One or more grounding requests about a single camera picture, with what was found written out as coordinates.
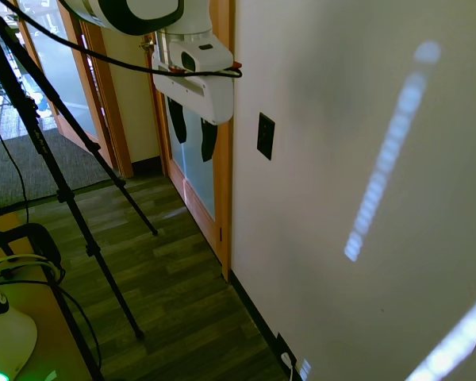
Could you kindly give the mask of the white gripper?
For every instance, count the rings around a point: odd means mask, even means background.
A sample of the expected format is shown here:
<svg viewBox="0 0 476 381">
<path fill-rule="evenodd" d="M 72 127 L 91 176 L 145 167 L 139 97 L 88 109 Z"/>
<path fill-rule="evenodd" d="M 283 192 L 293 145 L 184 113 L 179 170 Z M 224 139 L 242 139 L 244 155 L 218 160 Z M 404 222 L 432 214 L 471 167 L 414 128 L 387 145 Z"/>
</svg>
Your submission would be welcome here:
<svg viewBox="0 0 476 381">
<path fill-rule="evenodd" d="M 217 76 L 173 77 L 153 75 L 156 89 L 166 95 L 171 123 L 180 144 L 186 142 L 183 107 L 198 114 L 202 127 L 202 161 L 213 158 L 217 126 L 233 115 L 234 88 L 230 78 Z"/>
</svg>

